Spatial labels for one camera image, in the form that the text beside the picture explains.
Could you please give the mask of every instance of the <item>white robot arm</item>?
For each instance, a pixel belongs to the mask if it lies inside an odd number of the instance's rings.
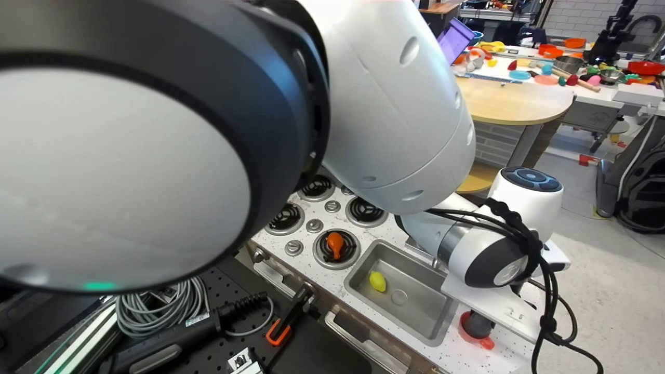
[[[393,215],[436,207],[471,167],[471,119],[404,0],[67,3],[0,0],[6,280],[112,293],[189,276],[321,158]]]

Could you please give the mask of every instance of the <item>coiled cable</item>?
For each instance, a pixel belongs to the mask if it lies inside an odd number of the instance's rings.
[[[176,284],[162,291],[145,291],[115,298],[119,328],[130,339],[165,331],[207,314],[209,303],[200,279]]]

